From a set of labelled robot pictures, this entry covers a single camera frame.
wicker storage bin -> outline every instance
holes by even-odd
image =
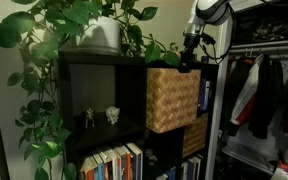
[[[191,124],[196,118],[200,70],[149,68],[147,72],[146,126],[163,133]]]
[[[208,114],[196,118],[193,124],[185,127],[183,157],[205,147]]]

white wall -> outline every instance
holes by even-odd
[[[183,49],[182,33],[188,20],[191,3],[192,0],[141,0],[138,2],[138,7],[159,7],[159,12],[153,21],[141,24],[143,33],[147,35],[152,33],[156,39],[167,45],[176,42],[179,50]],[[11,0],[0,0],[0,22],[10,13],[27,8]],[[217,28],[208,27],[206,32],[216,35]],[[34,179],[37,163],[32,157],[24,162],[24,149],[17,148],[23,130],[15,126],[14,119],[19,117],[21,105],[27,103],[26,92],[18,86],[6,86],[7,78],[12,72],[21,72],[21,63],[17,48],[0,48],[0,126],[12,180]]]

small figurine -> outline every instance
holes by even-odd
[[[85,128],[87,128],[87,124],[88,124],[88,121],[92,121],[92,126],[94,127],[95,124],[94,124],[94,110],[89,108],[87,111],[86,111],[86,119],[85,119]]]
[[[120,114],[120,109],[116,107],[109,107],[106,110],[107,120],[111,122],[111,124],[115,124],[118,120],[118,115]]]

clothing rack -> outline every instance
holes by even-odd
[[[245,44],[232,46],[230,55],[246,56],[266,53],[272,59],[288,60],[288,41],[274,41],[267,43]]]

bookshelf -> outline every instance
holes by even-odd
[[[111,145],[113,143],[138,142],[137,145],[145,151],[151,148],[157,156],[158,161],[154,166],[149,165],[148,158],[143,161],[143,179],[152,179],[165,173],[172,167],[176,168],[176,179],[180,177],[182,158],[184,127],[165,133],[155,133],[146,128],[146,75],[147,68],[174,68],[163,61],[155,61],[146,64],[144,58],[130,58],[111,55],[86,54],[74,51],[61,51],[60,60],[57,61],[56,70],[59,79],[59,105],[63,117],[64,126],[72,132],[66,141],[67,162],[80,164],[81,158],[91,154],[92,149],[100,146]],[[109,83],[109,88],[98,83],[107,83],[102,75],[95,74],[96,83],[93,78],[87,77],[86,82],[82,81],[83,71],[75,66],[87,67],[88,71],[99,67],[109,67],[112,72],[110,78],[113,82]],[[217,80],[218,66],[202,63],[188,64],[191,69],[201,69],[201,77],[213,82]],[[93,93],[83,94],[79,84],[89,84]],[[212,112],[215,98],[216,83],[212,83],[211,99],[209,101],[209,123],[207,126],[207,136],[210,138],[212,126]],[[85,111],[85,102],[92,99],[88,96],[100,96],[108,98],[107,91],[114,96],[111,100],[105,100],[103,106],[115,106],[121,109],[120,119],[115,125],[111,125],[106,120],[105,109],[96,110],[95,127],[89,123],[85,129],[81,112]],[[202,156],[207,157],[209,142],[206,141],[205,148],[200,150]],[[207,158],[203,160],[201,171],[205,171]]]

